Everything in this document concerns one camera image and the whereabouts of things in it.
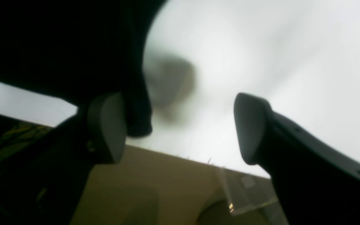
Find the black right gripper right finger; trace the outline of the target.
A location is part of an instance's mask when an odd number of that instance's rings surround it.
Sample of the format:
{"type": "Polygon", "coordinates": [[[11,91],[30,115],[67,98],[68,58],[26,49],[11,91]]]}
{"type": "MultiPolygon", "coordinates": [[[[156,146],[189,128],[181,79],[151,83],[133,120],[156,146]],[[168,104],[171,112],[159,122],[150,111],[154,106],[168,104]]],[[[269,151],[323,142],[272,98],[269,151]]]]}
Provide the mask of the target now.
{"type": "Polygon", "coordinates": [[[271,177],[290,225],[360,225],[360,163],[272,110],[263,98],[236,95],[240,153],[271,177]]]}

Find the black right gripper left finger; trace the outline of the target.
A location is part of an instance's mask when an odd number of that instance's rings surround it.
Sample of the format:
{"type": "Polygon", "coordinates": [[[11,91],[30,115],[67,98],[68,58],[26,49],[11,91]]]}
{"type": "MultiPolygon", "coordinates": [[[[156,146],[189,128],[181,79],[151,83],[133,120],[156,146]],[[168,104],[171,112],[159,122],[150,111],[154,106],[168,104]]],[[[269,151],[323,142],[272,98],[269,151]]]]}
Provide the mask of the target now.
{"type": "Polygon", "coordinates": [[[55,128],[0,116],[0,225],[67,225],[97,164],[123,155],[120,93],[95,98],[55,128]]]}

